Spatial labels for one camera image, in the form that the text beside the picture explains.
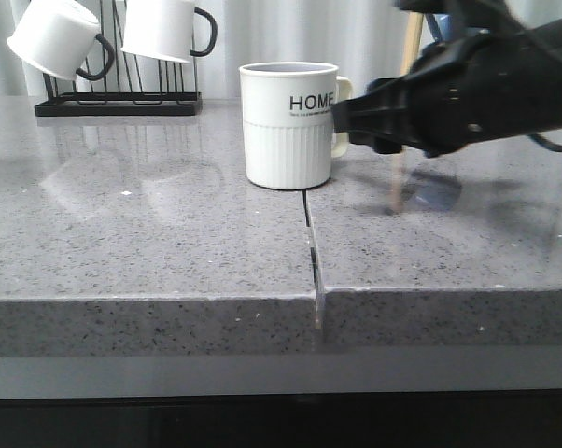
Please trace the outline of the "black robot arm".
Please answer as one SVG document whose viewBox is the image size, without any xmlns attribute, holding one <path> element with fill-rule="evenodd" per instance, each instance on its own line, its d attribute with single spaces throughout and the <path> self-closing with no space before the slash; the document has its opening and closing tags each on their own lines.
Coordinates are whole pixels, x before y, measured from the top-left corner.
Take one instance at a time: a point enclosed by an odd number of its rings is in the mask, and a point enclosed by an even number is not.
<svg viewBox="0 0 562 448">
<path fill-rule="evenodd" d="M 503 1 L 399 1 L 445 14 L 449 36 L 425 47 L 410 71 L 377 78 L 331 109 L 334 130 L 378 154 L 415 147 L 429 158 L 469 144 L 562 129 L 562 19 L 529 29 Z"/>
</svg>

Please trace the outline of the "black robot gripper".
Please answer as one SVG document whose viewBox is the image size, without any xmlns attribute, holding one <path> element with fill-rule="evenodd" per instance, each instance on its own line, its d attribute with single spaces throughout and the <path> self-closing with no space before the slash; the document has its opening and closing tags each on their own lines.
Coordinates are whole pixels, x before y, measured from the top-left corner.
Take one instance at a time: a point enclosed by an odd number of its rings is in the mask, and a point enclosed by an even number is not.
<svg viewBox="0 0 562 448">
<path fill-rule="evenodd" d="M 520 35 L 426 51 L 406 81 L 378 78 L 364 95 L 333 105 L 334 130 L 378 154 L 415 146 L 433 158 L 542 128 L 542 56 Z"/>
</svg>

